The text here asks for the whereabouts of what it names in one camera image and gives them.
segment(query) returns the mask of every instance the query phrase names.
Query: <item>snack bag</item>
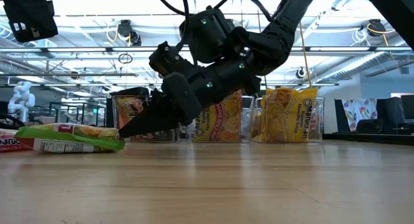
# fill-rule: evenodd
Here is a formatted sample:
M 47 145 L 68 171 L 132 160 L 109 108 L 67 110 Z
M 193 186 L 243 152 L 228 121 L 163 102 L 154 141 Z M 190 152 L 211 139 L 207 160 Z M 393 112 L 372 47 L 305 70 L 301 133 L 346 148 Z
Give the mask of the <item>snack bag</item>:
M 242 92 L 214 104 L 195 119 L 194 142 L 241 141 Z
M 146 108 L 149 103 L 147 97 L 143 96 L 114 96 L 114 117 L 116 128 L 120 129 L 124 127 L 132 118 L 137 116 L 141 111 Z M 154 133 L 147 133 L 143 135 L 137 135 L 130 138 L 131 142 L 164 142 L 164 141 L 176 141 L 178 134 L 175 129 L 167 131 L 158 131 Z
M 17 130 L 0 129 L 0 153 L 29 150 L 14 137 L 16 133 Z
M 80 124 L 44 124 L 22 127 L 16 133 L 26 147 L 51 153 L 92 153 L 122 150 L 118 130 Z
M 315 89 L 267 89 L 261 101 L 259 141 L 307 142 Z

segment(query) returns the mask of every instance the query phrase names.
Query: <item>wooden surface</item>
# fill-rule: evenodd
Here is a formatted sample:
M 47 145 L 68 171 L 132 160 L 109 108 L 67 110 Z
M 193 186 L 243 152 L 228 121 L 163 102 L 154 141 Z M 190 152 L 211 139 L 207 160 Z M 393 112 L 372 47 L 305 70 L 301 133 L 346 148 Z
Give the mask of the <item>wooden surface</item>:
M 0 154 L 0 223 L 413 223 L 414 147 L 135 144 Z

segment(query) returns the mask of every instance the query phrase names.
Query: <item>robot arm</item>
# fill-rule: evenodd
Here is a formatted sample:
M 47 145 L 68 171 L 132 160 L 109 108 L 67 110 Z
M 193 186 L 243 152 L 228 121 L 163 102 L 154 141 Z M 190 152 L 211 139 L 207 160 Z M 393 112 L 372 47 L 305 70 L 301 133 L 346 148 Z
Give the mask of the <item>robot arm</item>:
M 164 76 L 162 90 L 151 105 L 120 130 L 121 137 L 176 128 L 192 123 L 199 113 L 228 95 L 260 90 L 260 79 L 284 64 L 294 34 L 312 0 L 283 0 L 261 32 L 231 29 L 218 8 L 208 7 L 190 17 L 190 36 L 184 39 L 193 57 L 208 67 L 194 66 L 167 42 L 149 57 L 150 66 Z M 242 54 L 244 48 L 249 51 Z

